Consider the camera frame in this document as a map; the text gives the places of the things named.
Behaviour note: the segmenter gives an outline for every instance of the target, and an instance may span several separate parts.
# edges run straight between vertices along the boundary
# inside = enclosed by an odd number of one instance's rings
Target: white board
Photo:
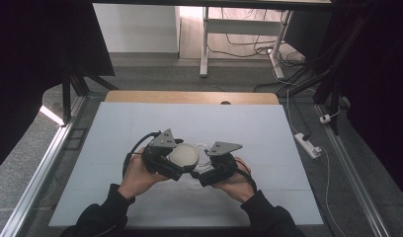
[[[323,223],[282,106],[102,103],[49,225],[74,225],[89,204],[102,204],[110,184],[121,182],[134,144],[167,128],[186,143],[242,144],[232,154],[244,159],[272,205],[286,208],[298,225]],[[142,228],[249,225],[238,201],[189,174],[153,186],[127,216],[127,226]]]

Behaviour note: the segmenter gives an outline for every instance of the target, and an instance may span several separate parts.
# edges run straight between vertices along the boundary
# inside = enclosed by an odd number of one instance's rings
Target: gray floor
[[[283,86],[271,74],[270,61],[261,59],[212,60],[209,63],[208,77],[205,79],[199,77],[200,62],[197,59],[177,59],[174,56],[157,54],[112,53],[112,62],[117,77],[105,77],[105,79],[122,90],[252,92],[257,84],[273,83],[260,88],[258,92],[275,93]],[[284,68],[283,72],[285,75],[291,75],[295,70],[296,68]],[[86,137],[95,112],[108,92],[91,80],[87,79],[87,83],[92,93],[87,98],[73,132],[68,137],[64,149],[43,185],[42,192],[40,192],[20,236],[58,236],[61,232],[59,229],[48,228],[48,221],[75,165],[81,141]],[[303,166],[326,224],[300,226],[299,228],[307,236],[342,236],[328,212],[326,205],[328,203],[335,220],[346,236],[373,236],[324,126],[318,121],[315,105],[310,99],[311,95],[311,91],[305,91],[297,95],[294,101],[290,100],[289,111],[295,129],[299,132],[307,132],[308,128],[302,119],[304,118],[312,130],[311,142],[328,151],[328,159],[323,153],[322,157],[312,160],[298,147]],[[288,112],[285,98],[280,98],[280,102]],[[43,96],[43,103],[61,115],[61,87],[57,86],[48,90]],[[340,136],[389,232],[392,236],[403,237],[403,195],[377,157],[350,126],[346,118],[347,109],[347,107],[342,107],[339,114]],[[57,129],[58,126],[54,121],[38,114],[23,139],[0,167],[0,233]],[[328,160],[330,161],[331,180],[327,201],[325,196]]]

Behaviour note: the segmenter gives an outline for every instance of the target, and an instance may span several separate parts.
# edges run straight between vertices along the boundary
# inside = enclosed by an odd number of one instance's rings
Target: power strip
[[[310,156],[310,158],[315,159],[319,156],[321,156],[321,147],[313,146],[312,143],[310,143],[309,140],[303,140],[304,135],[302,133],[298,133],[294,136],[296,138],[296,141],[303,147],[303,149],[306,151],[306,153]]]

